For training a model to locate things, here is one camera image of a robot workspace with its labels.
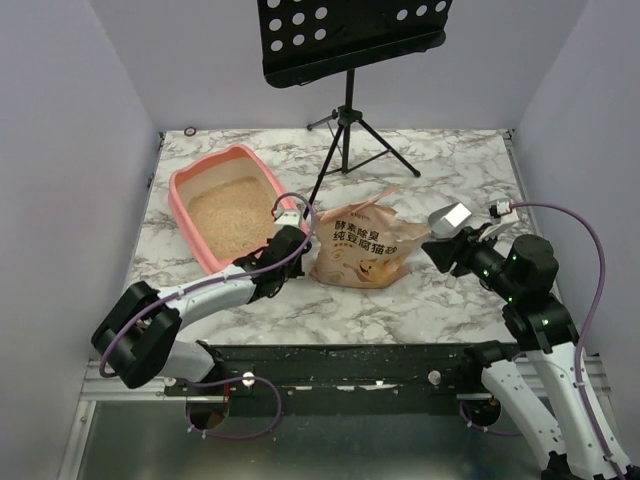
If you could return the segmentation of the white bag sealing clip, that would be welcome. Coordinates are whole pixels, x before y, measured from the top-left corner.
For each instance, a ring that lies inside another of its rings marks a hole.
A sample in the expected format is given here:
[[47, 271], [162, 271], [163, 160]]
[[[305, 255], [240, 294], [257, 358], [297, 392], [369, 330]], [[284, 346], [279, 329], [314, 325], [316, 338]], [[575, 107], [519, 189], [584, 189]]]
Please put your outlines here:
[[456, 277], [454, 277], [454, 276], [452, 276], [452, 275], [449, 275], [449, 276], [447, 277], [447, 280], [446, 280], [445, 286], [446, 286], [447, 288], [454, 288], [454, 287], [455, 287], [455, 285], [456, 285], [456, 280], [457, 280], [457, 278], [456, 278]]

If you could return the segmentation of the metal litter scoop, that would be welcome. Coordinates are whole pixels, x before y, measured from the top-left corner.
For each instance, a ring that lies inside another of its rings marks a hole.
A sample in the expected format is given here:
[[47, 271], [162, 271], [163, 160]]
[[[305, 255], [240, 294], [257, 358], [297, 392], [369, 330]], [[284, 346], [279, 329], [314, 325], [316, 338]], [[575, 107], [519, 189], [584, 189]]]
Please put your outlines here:
[[462, 202], [442, 207], [427, 218], [430, 235], [435, 240], [455, 237], [471, 216], [472, 212]]

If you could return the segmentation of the pink litter box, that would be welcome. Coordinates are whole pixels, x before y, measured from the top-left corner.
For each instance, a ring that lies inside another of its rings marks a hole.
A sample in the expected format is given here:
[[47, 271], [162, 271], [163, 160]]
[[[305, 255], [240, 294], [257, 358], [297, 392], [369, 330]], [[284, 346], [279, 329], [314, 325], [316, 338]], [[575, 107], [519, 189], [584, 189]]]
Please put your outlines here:
[[252, 150], [234, 144], [174, 171], [168, 205], [195, 259], [213, 274], [273, 237], [271, 210], [285, 192]]

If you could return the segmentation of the orange cat litter bag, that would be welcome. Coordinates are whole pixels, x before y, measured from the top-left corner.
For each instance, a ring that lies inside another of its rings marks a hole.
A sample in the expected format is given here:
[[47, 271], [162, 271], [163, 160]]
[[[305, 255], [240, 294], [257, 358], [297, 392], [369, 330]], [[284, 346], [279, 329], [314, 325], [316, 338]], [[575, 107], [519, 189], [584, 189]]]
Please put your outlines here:
[[410, 272], [406, 261], [431, 229], [401, 219], [395, 209], [379, 203], [398, 189], [395, 185], [373, 198], [317, 215], [319, 251], [311, 270], [314, 280], [339, 287], [381, 289]]

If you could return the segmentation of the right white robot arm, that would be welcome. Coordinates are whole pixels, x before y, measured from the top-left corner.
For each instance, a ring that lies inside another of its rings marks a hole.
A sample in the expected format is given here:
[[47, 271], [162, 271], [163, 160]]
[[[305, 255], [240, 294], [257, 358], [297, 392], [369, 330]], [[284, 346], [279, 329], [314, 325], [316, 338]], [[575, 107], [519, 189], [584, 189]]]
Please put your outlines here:
[[473, 274], [504, 300], [506, 327], [541, 382], [542, 402], [521, 378], [504, 344], [489, 341], [465, 351], [466, 369], [510, 415], [532, 449], [544, 479], [636, 479], [639, 469], [620, 447], [597, 401], [579, 335], [566, 307], [552, 294], [559, 269], [551, 244], [518, 236], [507, 255], [481, 231], [426, 242], [436, 268], [453, 277]]

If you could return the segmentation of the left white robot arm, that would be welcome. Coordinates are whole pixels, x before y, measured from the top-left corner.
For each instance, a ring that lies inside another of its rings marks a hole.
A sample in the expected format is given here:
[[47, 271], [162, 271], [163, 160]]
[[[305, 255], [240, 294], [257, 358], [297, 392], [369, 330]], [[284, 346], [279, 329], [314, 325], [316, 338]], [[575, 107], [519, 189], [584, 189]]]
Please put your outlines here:
[[178, 333], [217, 312], [275, 296], [287, 280], [304, 274], [301, 256], [309, 249], [301, 229], [284, 226], [266, 246], [198, 281], [164, 289], [136, 282], [95, 330], [91, 344], [130, 389], [159, 376], [200, 382], [213, 372], [216, 354], [202, 341], [179, 341]]

